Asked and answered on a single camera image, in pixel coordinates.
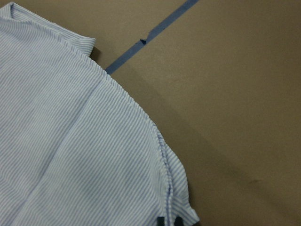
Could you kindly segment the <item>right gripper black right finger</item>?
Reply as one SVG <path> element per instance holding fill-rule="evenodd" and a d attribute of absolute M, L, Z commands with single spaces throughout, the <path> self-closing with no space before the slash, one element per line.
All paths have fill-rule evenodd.
<path fill-rule="evenodd" d="M 183 219 L 180 216 L 177 216 L 174 221 L 174 226 L 183 226 Z"/>

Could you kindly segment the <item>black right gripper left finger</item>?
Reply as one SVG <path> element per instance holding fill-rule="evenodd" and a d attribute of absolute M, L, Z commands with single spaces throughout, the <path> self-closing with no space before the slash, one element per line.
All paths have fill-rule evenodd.
<path fill-rule="evenodd" d="M 157 217 L 156 226 L 165 226 L 165 217 Z"/>

